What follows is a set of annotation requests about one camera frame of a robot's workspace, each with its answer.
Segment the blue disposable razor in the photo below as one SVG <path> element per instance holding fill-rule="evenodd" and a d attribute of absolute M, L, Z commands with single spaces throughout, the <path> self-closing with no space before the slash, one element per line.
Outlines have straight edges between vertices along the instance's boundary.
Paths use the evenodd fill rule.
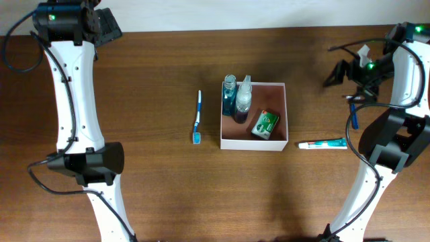
<path fill-rule="evenodd" d="M 349 110 L 352 113 L 351 125 L 354 130 L 359 129 L 359 123 L 357 119 L 357 114 L 355 113 L 355 101 L 360 100 L 361 98 L 358 96 L 346 95 L 345 99 L 349 103 Z"/>

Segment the white teal toothpaste tube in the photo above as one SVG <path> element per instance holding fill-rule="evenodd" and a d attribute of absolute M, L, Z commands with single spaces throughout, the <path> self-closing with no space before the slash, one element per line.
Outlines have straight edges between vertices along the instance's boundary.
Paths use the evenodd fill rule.
<path fill-rule="evenodd" d="M 347 149 L 345 138 L 306 141 L 298 144 L 299 149 Z"/>

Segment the green soap box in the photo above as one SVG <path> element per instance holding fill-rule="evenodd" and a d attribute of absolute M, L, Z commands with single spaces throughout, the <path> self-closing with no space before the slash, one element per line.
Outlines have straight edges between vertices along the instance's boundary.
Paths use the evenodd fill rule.
<path fill-rule="evenodd" d="M 279 116 L 263 110 L 256 124 L 252 128 L 251 134 L 264 140 L 269 140 L 271 133 L 279 120 Z"/>

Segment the purple foam pump bottle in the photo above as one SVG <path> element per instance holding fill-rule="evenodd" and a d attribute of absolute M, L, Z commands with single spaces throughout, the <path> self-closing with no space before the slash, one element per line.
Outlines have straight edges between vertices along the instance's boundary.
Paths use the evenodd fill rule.
<path fill-rule="evenodd" d="M 243 124 L 247 120 L 252 102 L 251 76 L 246 75 L 244 81 L 239 85 L 236 94 L 236 104 L 234 120 L 236 123 Z"/>

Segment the blue Listerine mouthwash bottle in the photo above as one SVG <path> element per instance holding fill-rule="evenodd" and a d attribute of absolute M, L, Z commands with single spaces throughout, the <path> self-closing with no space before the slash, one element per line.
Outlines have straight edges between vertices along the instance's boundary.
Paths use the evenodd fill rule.
<path fill-rule="evenodd" d="M 224 116 L 230 116 L 232 114 L 236 92 L 236 77 L 234 75 L 227 75 L 224 78 L 222 88 L 222 114 Z"/>

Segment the blue white toothbrush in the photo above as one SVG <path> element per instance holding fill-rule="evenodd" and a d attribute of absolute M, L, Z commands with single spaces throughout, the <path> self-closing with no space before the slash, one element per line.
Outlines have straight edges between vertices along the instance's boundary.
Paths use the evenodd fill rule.
<path fill-rule="evenodd" d="M 198 91 L 198 102 L 197 102 L 197 112 L 196 112 L 196 120 L 193 126 L 193 135 L 192 141 L 194 145 L 199 145 L 201 143 L 201 134 L 198 132 L 198 126 L 200 123 L 200 113 L 202 107 L 202 91 Z"/>

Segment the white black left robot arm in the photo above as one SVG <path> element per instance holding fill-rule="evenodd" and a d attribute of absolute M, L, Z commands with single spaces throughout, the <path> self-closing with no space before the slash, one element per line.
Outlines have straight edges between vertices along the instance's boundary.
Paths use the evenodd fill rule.
<path fill-rule="evenodd" d="M 110 9 L 99 1 L 47 1 L 32 14 L 54 81 L 58 112 L 56 152 L 44 161 L 76 179 L 88 196 L 102 241 L 136 241 L 121 193 L 124 148 L 107 143 L 95 106 L 93 64 L 97 48 L 122 37 Z"/>

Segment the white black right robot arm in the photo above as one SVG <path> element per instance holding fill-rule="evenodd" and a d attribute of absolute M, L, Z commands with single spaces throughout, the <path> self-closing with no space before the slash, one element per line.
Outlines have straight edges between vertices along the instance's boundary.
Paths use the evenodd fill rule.
<path fill-rule="evenodd" d="M 359 41 L 384 45 L 377 60 L 367 53 L 353 54 L 353 60 L 339 61 L 323 87 L 342 84 L 344 78 L 357 84 L 348 100 L 360 110 L 385 108 L 362 133 L 358 147 L 351 150 L 359 158 L 353 187 L 336 218 L 317 239 L 319 241 L 363 241 L 369 220 L 385 189 L 429 146 L 429 28 L 404 22 L 383 38 Z"/>

